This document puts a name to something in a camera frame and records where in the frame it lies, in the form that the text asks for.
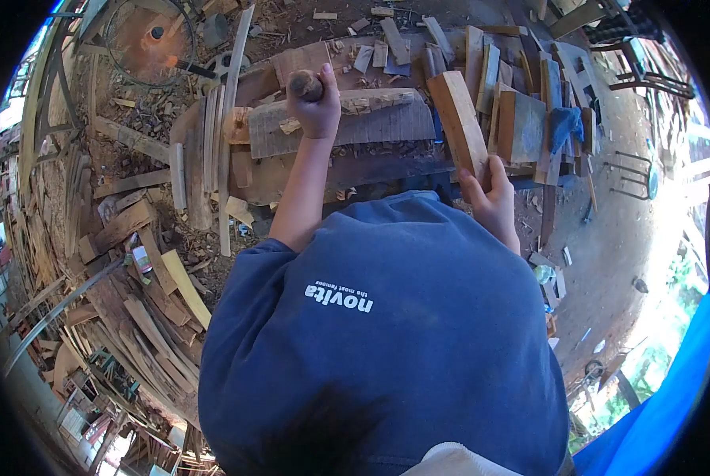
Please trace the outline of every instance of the metal stool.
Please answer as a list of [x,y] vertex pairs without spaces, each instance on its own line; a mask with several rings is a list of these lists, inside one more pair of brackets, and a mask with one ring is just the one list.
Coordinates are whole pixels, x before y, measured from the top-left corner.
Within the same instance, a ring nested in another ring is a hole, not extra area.
[[630,192],[625,192],[624,190],[619,190],[616,188],[611,188],[610,190],[612,192],[617,192],[618,194],[632,196],[633,198],[637,198],[639,200],[653,200],[654,198],[656,198],[656,191],[659,189],[659,171],[654,166],[654,163],[648,158],[638,157],[637,155],[632,154],[625,154],[624,152],[620,152],[619,150],[614,151],[614,153],[616,155],[624,155],[625,157],[633,157],[638,159],[639,161],[643,161],[648,164],[647,171],[639,171],[634,168],[625,167],[624,165],[612,164],[611,162],[603,163],[604,165],[617,167],[618,169],[621,169],[623,171],[631,172],[632,174],[637,174],[645,178],[645,180],[636,180],[634,178],[625,177],[624,175],[621,177],[623,180],[626,180],[628,182],[642,185],[646,189],[646,196],[631,194]]

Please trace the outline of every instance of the dark hair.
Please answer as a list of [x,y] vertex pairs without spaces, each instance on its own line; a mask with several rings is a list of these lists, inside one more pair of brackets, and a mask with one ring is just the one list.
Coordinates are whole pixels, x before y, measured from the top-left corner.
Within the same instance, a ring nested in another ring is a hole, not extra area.
[[326,385],[280,430],[260,437],[255,450],[234,449],[222,462],[228,476],[348,476],[364,462],[360,448],[383,420],[385,399],[358,401],[336,385]]

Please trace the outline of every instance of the blue cloth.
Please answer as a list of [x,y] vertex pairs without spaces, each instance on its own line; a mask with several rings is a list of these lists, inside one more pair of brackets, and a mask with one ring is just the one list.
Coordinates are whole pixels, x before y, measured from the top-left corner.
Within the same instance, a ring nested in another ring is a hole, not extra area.
[[555,154],[574,132],[577,140],[585,140],[582,112],[578,107],[554,107],[550,111],[550,153]]
[[659,391],[574,456],[582,476],[645,474],[672,443],[710,360],[710,294],[698,305]]
[[302,253],[268,239],[236,256],[198,389],[217,459],[230,468],[231,449],[256,448],[332,382],[387,398],[366,474],[401,474],[448,441],[521,474],[555,474],[566,455],[534,274],[434,192],[352,204]]

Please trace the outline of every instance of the human hand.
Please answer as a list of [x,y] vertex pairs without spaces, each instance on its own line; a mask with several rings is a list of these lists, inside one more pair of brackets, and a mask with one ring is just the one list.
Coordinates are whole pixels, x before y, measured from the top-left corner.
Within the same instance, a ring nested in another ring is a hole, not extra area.
[[488,156],[487,166],[492,174],[492,190],[485,194],[474,175],[461,169],[458,179],[461,190],[471,208],[474,219],[511,251],[521,254],[519,237],[513,222],[513,185],[497,155]]
[[286,110],[290,117],[302,124],[304,137],[333,139],[339,129],[342,107],[339,102],[337,78],[333,75],[331,63],[325,63],[317,74],[323,83],[323,97],[318,102],[309,102],[292,94],[286,85]]

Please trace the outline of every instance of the yellow wooden strip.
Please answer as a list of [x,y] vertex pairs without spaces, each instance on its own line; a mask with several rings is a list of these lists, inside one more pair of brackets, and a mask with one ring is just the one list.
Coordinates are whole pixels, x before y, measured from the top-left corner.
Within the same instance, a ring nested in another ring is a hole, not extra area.
[[180,290],[180,294],[183,295],[183,299],[186,301],[186,304],[188,304],[193,315],[196,316],[198,322],[201,323],[204,329],[207,329],[212,314],[204,305],[204,301],[202,301],[201,297],[199,297],[196,288],[193,287],[190,278],[188,278],[186,268],[177,255],[177,251],[171,250],[163,254],[162,261],[164,261],[164,266],[169,270],[172,279],[177,283],[177,288]]

